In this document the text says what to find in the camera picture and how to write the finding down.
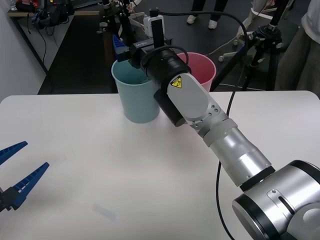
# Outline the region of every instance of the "pink bucket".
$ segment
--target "pink bucket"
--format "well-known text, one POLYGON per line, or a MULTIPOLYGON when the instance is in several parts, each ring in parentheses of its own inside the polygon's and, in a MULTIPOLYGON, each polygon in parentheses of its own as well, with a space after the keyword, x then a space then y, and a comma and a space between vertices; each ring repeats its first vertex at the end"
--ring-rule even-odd
MULTIPOLYGON (((196 52, 188 52, 188 54, 188 66, 191 68, 192 75, 207 92, 210 92, 212 81, 217 73, 216 65, 210 60, 210 58, 202 54, 196 52)), ((179 53, 178 56, 186 62, 186 55, 184 53, 179 53)))

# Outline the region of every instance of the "blue cup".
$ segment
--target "blue cup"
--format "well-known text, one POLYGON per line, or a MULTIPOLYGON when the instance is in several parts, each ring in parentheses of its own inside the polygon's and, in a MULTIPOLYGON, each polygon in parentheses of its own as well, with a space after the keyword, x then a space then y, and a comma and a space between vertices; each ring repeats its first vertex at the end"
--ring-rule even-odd
POLYGON ((141 69, 131 66, 129 61, 115 61, 111 73, 127 119, 145 124, 158 116, 160 108, 154 99, 156 86, 141 69))

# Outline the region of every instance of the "white sneaker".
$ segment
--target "white sneaker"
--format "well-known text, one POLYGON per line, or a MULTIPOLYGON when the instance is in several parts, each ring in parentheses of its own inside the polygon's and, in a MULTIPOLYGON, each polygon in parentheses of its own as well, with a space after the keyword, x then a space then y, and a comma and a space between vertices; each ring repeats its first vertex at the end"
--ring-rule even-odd
POLYGON ((189 17, 188 17, 188 19, 186 20, 186 23, 187 24, 194 24, 195 23, 195 20, 196 20, 196 16, 193 16, 193 15, 190 15, 189 17))
POLYGON ((208 28, 209 29, 216 29, 217 25, 218 25, 218 23, 216 21, 210 20, 208 28))

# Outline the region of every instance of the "gray floor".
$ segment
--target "gray floor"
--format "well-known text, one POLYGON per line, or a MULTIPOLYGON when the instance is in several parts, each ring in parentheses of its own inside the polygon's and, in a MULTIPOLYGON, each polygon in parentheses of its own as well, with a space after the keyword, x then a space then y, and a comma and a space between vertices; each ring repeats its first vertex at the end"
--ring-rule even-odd
MULTIPOLYGON (((207 0, 204 10, 213 11, 215 0, 207 0)), ((300 24, 307 12, 310 0, 296 0, 288 20, 300 24)), ((193 0, 142 0, 136 12, 149 14, 150 8, 158 7, 163 12, 189 12, 193 0)), ((251 8, 251 0, 229 0, 225 12, 243 21, 251 8)), ((209 15, 200 15, 194 25, 186 24, 187 16, 165 16, 165 35, 173 38, 173 43, 185 48, 188 52, 208 54, 221 44, 232 39, 238 31, 238 23, 222 16, 215 30, 208 29, 209 15)), ((96 16, 75 16, 60 49, 50 67, 51 91, 46 79, 39 94, 94 94, 113 93, 112 80, 108 79, 104 63, 103 40, 96 34, 99 18, 96 16)), ((233 52, 232 44, 226 45, 209 57, 216 64, 217 72, 227 64, 218 62, 218 57, 226 52, 233 52)), ((222 81, 216 91, 233 91, 241 73, 239 63, 222 81)), ((264 90, 266 72, 258 72, 249 87, 264 90)))

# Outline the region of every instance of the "table surface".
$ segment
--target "table surface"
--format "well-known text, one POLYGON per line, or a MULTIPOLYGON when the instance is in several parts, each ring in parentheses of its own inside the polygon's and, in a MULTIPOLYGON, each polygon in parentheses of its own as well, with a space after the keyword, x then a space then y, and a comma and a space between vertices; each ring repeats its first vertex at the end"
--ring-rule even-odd
MULTIPOLYGON (((226 110, 231 93, 211 93, 226 110)), ((237 92, 230 116, 276 169, 320 166, 320 101, 307 91, 237 92)), ((227 240, 218 216, 218 159, 189 126, 163 112, 125 118, 117 94, 11 96, 0 104, 0 149, 28 146, 0 167, 2 189, 50 167, 17 211, 0 213, 1 240, 227 240)), ((220 202, 237 240, 241 194, 225 171, 220 202)))

